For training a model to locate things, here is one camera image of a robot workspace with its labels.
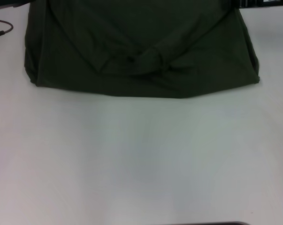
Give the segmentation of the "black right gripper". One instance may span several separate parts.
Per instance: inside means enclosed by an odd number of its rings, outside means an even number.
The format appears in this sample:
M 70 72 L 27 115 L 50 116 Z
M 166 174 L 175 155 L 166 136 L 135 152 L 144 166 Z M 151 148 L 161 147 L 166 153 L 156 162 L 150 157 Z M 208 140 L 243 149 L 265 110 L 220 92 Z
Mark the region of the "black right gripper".
M 234 0 L 236 8 L 267 8 L 283 6 L 283 0 Z

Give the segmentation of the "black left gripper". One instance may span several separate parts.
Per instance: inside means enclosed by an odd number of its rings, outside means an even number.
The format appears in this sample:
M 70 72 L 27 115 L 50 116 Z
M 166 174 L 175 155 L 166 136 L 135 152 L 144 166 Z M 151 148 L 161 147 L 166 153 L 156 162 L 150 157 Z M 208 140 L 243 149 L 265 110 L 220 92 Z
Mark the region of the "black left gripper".
M 0 8 L 8 8 L 8 7 L 20 7 L 25 4 L 29 4 L 33 2 L 33 0 L 0 0 Z

